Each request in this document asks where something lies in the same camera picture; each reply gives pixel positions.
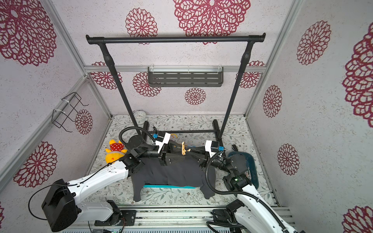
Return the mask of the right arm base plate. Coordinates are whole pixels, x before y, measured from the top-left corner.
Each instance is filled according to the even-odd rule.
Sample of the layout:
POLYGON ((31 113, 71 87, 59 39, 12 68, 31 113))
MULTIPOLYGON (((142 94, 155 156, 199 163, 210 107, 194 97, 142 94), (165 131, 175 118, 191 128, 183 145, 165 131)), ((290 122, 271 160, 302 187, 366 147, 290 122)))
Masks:
POLYGON ((236 210, 213 209, 211 213, 213 215, 213 221, 215 223, 239 225, 235 217, 236 210))

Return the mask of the beige clothespin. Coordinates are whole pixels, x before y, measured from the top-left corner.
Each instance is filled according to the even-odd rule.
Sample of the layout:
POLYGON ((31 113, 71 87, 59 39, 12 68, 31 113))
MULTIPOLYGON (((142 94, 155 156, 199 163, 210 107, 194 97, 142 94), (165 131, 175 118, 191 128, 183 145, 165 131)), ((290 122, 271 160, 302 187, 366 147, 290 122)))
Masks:
POLYGON ((187 149, 185 143, 182 142, 182 147, 181 147, 181 153, 182 153, 182 155, 185 156, 186 153, 190 152, 190 151, 191 151, 191 149, 187 149))

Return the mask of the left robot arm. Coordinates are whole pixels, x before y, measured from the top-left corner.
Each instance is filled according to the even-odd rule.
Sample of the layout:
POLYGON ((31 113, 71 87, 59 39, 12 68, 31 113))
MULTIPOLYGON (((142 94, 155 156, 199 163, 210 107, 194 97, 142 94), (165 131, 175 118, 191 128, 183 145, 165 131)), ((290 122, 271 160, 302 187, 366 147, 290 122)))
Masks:
POLYGON ((111 156, 103 168, 91 175, 70 182, 60 179, 49 186, 41 208, 52 232, 61 232, 76 222, 97 221, 104 225, 122 222, 123 213, 113 200, 87 203, 85 199, 112 183, 139 173, 145 168, 145 158, 154 158, 156 165, 169 165, 172 155, 185 158, 190 151, 184 143, 173 141, 169 133, 146 134, 151 144, 141 135, 132 136, 126 142, 120 133, 119 143, 126 152, 120 151, 118 157, 111 156))

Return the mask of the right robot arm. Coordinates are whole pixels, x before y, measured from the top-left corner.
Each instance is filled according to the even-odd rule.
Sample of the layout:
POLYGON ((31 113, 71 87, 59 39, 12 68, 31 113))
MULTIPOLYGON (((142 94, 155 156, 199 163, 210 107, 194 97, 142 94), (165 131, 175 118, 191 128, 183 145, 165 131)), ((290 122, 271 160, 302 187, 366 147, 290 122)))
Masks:
POLYGON ((278 213, 261 197, 257 191, 253 178, 256 171, 250 169, 248 159, 252 157, 232 152, 230 156, 223 156, 224 147, 218 146, 215 141, 207 141, 201 151, 198 148, 189 150, 198 155, 204 154, 205 180, 209 189, 219 195, 234 195, 236 199, 223 210, 213 211, 214 220, 206 222, 212 232, 217 232, 214 226, 232 229, 247 229, 251 233, 295 233, 296 229, 287 223, 278 213), (225 191, 217 190, 209 179, 211 168, 217 168, 228 173, 223 181, 225 191))

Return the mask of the dark grey t-shirt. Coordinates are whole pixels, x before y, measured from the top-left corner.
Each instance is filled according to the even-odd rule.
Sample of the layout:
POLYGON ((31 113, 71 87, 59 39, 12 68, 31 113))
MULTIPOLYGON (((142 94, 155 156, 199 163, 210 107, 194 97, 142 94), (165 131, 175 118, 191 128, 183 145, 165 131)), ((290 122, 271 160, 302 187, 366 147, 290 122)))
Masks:
POLYGON ((141 158, 141 161, 144 165, 131 175, 135 202, 141 201, 140 192, 146 184, 198 187, 206 199, 215 195, 206 183, 206 169, 191 157, 167 166, 160 165, 157 158, 141 158))

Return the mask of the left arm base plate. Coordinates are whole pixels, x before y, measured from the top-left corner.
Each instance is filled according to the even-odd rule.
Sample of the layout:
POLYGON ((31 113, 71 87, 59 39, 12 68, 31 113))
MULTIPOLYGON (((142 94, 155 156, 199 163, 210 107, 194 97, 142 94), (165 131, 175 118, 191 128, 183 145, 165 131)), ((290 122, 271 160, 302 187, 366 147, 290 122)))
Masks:
POLYGON ((106 221, 96 220, 94 226, 133 226, 135 223, 136 210, 121 210, 120 213, 114 213, 106 221))

